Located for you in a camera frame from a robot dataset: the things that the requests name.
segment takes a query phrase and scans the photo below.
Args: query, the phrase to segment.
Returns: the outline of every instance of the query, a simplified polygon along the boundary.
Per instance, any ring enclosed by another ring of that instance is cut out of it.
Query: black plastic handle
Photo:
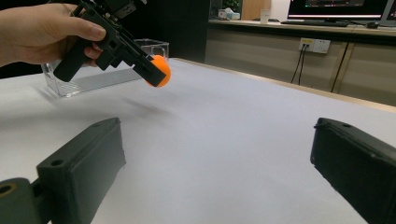
[[[91,44],[90,40],[80,38],[55,68],[53,75],[61,81],[69,82],[78,69],[87,61],[88,58],[84,54],[84,49]]]

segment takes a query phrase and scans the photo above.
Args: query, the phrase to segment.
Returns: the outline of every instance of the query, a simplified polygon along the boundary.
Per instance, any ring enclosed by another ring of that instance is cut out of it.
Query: monitor screen
[[[288,19],[381,20],[388,0],[290,0]]]
[[[393,2],[390,12],[387,17],[388,21],[396,21],[396,1]]]

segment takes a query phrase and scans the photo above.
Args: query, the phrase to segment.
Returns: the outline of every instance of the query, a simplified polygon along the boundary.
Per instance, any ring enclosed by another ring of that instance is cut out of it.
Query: hand
[[[77,36],[100,41],[106,31],[81,18],[70,17],[77,6],[46,4],[0,11],[0,66],[8,63],[49,63],[62,59]],[[102,51],[95,45],[84,50],[95,66]]]

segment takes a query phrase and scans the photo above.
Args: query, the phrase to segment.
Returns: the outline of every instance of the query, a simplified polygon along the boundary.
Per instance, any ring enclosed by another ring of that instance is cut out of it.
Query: white table
[[[0,80],[0,179],[35,180],[53,151],[119,117],[127,164],[92,223],[364,223],[310,163],[313,126],[338,119],[396,146],[394,107],[170,65],[161,89],[137,80],[70,98],[42,74]]]

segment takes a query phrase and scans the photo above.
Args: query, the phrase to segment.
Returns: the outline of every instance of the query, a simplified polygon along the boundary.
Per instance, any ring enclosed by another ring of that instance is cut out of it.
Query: transparent container
[[[149,55],[169,57],[169,43],[152,39],[136,39],[135,42]],[[70,97],[86,91],[94,91],[142,78],[132,67],[121,63],[118,68],[109,66],[106,71],[99,67],[82,66],[70,82],[63,82],[53,71],[60,61],[41,64],[47,85],[58,96]]]

